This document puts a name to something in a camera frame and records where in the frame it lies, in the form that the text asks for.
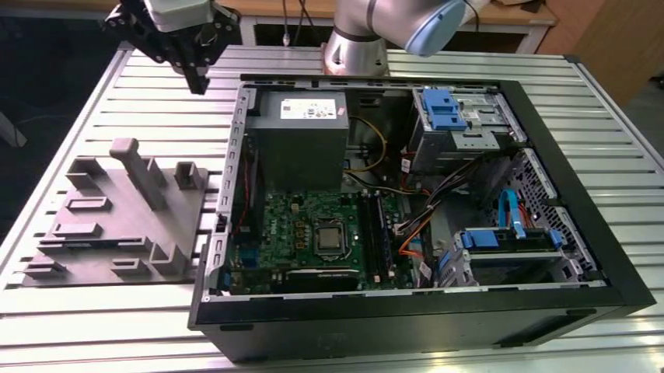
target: power supply label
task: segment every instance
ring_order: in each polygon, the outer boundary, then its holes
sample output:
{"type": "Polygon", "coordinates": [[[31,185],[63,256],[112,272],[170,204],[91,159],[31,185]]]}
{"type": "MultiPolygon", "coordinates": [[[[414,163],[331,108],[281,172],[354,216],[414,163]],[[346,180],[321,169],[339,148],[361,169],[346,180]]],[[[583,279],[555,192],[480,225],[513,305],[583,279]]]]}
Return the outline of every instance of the power supply label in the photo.
{"type": "Polygon", "coordinates": [[[337,119],[334,99],[285,99],[281,101],[282,119],[337,119]]]}

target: ram slot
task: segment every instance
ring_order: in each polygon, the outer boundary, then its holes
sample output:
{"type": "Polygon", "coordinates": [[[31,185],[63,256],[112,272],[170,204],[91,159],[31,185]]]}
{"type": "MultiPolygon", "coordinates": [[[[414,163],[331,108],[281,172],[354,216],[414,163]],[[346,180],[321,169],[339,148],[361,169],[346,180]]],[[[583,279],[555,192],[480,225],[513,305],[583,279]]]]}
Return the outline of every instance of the ram slot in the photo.
{"type": "Polygon", "coordinates": [[[378,251],[382,253],[382,272],[388,275],[388,277],[393,278],[394,277],[394,271],[393,271],[393,238],[390,236],[390,230],[388,228],[388,219],[385,217],[385,211],[384,211],[384,199],[381,196],[376,196],[371,198],[374,202],[374,209],[377,211],[376,216],[378,217],[378,224],[380,224],[380,230],[381,230],[381,245],[378,248],[378,251]]]}
{"type": "Polygon", "coordinates": [[[365,252],[365,268],[369,281],[380,282],[388,278],[388,267],[382,248],[381,213],[376,196],[358,196],[359,232],[365,252]]]}

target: blue plastic latch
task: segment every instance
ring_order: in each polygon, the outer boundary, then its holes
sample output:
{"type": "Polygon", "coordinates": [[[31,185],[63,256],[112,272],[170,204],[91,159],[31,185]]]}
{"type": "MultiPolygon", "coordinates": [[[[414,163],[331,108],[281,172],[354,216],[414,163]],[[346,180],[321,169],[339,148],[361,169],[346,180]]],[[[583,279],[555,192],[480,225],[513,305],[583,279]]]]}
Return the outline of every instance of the blue plastic latch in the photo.
{"type": "Polygon", "coordinates": [[[438,261],[438,273],[441,272],[441,270],[444,270],[445,264],[448,264],[450,257],[452,257],[452,254],[448,251],[445,253],[444,257],[440,258],[440,261],[438,261]]]}
{"type": "Polygon", "coordinates": [[[464,249],[470,249],[473,247],[473,239],[468,232],[461,234],[461,242],[464,244],[464,249]]]}
{"type": "Polygon", "coordinates": [[[517,239],[525,239],[526,233],[522,230],[521,215],[518,214],[518,197],[517,193],[512,189],[504,189],[500,194],[498,200],[498,225],[501,227],[514,228],[517,234],[517,239]],[[508,214],[505,211],[505,203],[508,203],[509,208],[509,221],[508,214]]]}
{"type": "Polygon", "coordinates": [[[466,121],[458,113],[458,102],[446,89],[425,89],[422,93],[432,128],[437,131],[465,131],[466,121]]]}
{"type": "Polygon", "coordinates": [[[556,249],[560,249],[563,246],[563,236],[560,235],[560,232],[555,229],[549,230],[549,237],[551,237],[551,243],[553,243],[553,247],[556,249]]]}
{"type": "Polygon", "coordinates": [[[473,238],[476,247],[498,247],[498,240],[493,231],[466,231],[473,238]]]}

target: wooden surface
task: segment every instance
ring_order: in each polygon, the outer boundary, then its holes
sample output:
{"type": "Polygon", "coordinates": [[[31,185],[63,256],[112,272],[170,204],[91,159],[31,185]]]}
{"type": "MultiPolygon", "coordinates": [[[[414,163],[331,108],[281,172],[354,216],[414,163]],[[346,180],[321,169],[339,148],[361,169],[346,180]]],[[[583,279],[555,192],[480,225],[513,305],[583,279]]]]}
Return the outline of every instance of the wooden surface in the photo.
{"type": "MultiPolygon", "coordinates": [[[[56,9],[110,12],[118,0],[1,0],[0,6],[29,9],[56,9]]],[[[283,16],[279,0],[221,0],[221,4],[235,8],[246,16],[283,16]]],[[[315,18],[334,17],[335,0],[307,0],[309,14],[315,18]]],[[[289,16],[299,16],[298,0],[287,0],[289,16]]],[[[529,13],[518,6],[490,3],[480,12],[484,24],[500,25],[553,25],[556,17],[547,7],[538,13],[529,13]]]]}
{"type": "Polygon", "coordinates": [[[664,64],[664,1],[547,4],[560,23],[537,53],[577,55],[613,100],[627,105],[664,64]]]}
{"type": "Polygon", "coordinates": [[[573,50],[619,105],[664,64],[664,1],[637,3],[607,0],[573,50]]]}
{"type": "Polygon", "coordinates": [[[591,26],[605,0],[549,0],[559,24],[549,29],[541,41],[538,54],[569,54],[591,26]]]}

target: motherboard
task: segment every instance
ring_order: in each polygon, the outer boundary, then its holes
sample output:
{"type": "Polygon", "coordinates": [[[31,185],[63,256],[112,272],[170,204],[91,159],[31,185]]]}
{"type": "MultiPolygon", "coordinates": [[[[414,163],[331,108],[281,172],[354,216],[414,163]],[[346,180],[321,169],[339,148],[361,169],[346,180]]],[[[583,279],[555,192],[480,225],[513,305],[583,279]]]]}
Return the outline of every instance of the motherboard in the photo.
{"type": "Polygon", "coordinates": [[[410,264],[393,252],[398,196],[269,193],[258,246],[234,251],[231,289],[242,294],[412,286],[410,264]]]}

